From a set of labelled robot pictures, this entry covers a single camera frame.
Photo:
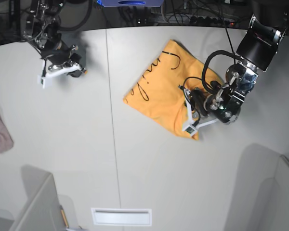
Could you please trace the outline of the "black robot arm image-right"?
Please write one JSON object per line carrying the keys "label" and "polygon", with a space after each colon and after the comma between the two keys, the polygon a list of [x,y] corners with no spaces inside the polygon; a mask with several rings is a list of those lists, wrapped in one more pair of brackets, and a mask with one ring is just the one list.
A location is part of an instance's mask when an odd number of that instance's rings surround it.
{"label": "black robot arm image-right", "polygon": [[[181,86],[187,107],[188,122],[192,126],[201,126],[201,118],[212,116],[224,124],[230,124],[238,118],[241,106],[258,78],[258,70],[266,71],[287,30],[287,16],[280,18],[253,15],[248,30],[239,44],[237,51],[224,50],[213,52],[206,60],[200,80],[205,95],[199,88],[188,90]],[[226,82],[207,83],[206,72],[210,61],[217,55],[234,59],[226,73]]]}

